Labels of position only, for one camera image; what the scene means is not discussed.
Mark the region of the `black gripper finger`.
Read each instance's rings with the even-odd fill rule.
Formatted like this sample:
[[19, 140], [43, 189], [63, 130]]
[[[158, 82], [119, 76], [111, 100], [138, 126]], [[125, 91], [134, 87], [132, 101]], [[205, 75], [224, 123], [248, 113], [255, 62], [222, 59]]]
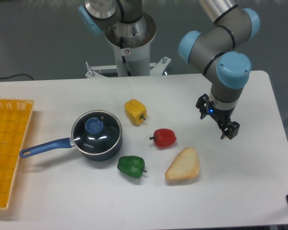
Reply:
[[225, 124], [221, 125], [221, 139], [228, 138], [233, 139], [239, 132], [240, 124], [235, 121], [228, 121]]
[[213, 102], [209, 100], [207, 94], [203, 94], [199, 97], [195, 106], [200, 111], [200, 119], [204, 119], [207, 115], [213, 113]]

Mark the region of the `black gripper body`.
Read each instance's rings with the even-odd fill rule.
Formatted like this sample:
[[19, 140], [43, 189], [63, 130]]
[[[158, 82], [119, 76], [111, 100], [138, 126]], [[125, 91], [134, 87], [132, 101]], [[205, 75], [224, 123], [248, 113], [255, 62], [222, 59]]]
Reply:
[[236, 124], [231, 121], [231, 115], [236, 107], [236, 101], [223, 102], [218, 100], [212, 94], [205, 96], [204, 112], [211, 116], [219, 127], [235, 127]]

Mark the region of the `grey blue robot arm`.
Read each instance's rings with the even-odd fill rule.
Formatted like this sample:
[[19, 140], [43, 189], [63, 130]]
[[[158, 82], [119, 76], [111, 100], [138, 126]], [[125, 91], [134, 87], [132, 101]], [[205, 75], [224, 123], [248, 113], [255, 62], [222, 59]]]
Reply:
[[[201, 118], [212, 117], [222, 137], [232, 139], [240, 126], [231, 115], [252, 68], [248, 57], [235, 52], [235, 47], [258, 32], [260, 19], [255, 11], [242, 9], [233, 0], [202, 0], [200, 4], [214, 28], [206, 34], [188, 32], [178, 52], [212, 84], [210, 93], [196, 103]], [[143, 11], [140, 0], [86, 0], [78, 11], [87, 28], [94, 34], [103, 33], [112, 45], [120, 77], [152, 72], [150, 44], [156, 23]]]

